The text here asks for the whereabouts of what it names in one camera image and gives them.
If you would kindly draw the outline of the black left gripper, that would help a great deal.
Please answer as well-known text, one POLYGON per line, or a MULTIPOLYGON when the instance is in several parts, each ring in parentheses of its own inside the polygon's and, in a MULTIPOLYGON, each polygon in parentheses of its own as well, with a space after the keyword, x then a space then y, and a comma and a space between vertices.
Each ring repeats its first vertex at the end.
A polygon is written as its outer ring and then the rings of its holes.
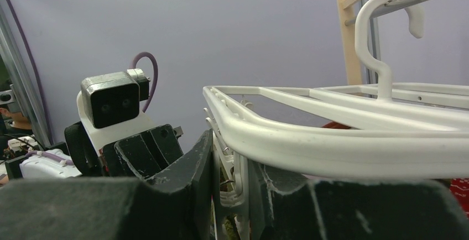
POLYGON ((100 150, 103 176, 150 178, 177 161, 181 127, 164 124, 117 140, 100 150))

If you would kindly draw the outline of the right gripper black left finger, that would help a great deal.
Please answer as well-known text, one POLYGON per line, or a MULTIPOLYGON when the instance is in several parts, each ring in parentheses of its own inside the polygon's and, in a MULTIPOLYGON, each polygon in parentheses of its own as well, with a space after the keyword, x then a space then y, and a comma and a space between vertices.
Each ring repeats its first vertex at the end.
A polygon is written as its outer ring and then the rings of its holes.
POLYGON ((144 182, 19 179, 1 188, 2 239, 210 239, 212 132, 144 182))

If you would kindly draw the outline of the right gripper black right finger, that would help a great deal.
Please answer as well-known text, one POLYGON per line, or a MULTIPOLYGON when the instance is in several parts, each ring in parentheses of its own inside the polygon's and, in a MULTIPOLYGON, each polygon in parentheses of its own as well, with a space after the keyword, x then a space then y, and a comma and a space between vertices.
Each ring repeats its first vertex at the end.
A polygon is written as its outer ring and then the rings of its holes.
POLYGON ((467 239, 457 200, 431 180, 309 179, 248 163, 253 239, 467 239))

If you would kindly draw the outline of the white plastic clip hanger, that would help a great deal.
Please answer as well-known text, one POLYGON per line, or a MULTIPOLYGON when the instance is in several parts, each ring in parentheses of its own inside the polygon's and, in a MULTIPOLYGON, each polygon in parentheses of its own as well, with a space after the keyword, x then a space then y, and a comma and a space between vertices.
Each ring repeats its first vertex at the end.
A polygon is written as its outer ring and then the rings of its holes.
MULTIPOLYGON (((386 1, 362 6, 349 45, 359 62, 377 73, 376 84, 204 87, 217 239, 226 239, 223 220, 231 215, 240 238, 253 239, 250 161, 309 179, 468 178, 468 87, 393 81, 390 66, 368 49, 369 20, 386 1), (329 122, 351 129, 322 127, 329 122)), ((403 10, 410 34, 421 38, 420 4, 403 10)))

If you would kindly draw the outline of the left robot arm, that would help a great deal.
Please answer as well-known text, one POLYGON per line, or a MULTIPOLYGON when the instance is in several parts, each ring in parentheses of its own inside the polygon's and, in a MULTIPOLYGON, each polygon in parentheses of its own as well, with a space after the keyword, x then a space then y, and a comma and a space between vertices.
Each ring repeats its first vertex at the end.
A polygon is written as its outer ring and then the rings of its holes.
POLYGON ((182 156, 182 134, 180 127, 156 126, 148 119, 100 129, 77 122, 65 129, 64 144, 30 148, 6 161, 7 174, 11 180, 134 176, 136 171, 153 175, 182 156))

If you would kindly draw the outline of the red snowflake sock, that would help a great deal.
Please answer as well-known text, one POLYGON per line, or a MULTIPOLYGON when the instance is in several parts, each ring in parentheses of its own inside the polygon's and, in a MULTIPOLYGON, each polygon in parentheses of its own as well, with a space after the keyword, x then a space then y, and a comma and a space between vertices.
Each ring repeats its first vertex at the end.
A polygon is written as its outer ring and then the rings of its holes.
MULTIPOLYGON (((337 122, 329 122, 322 127, 332 129, 351 129, 351 127, 337 122)), ((468 178, 435 179, 435 181, 438 181, 450 190, 468 218, 468 178)))

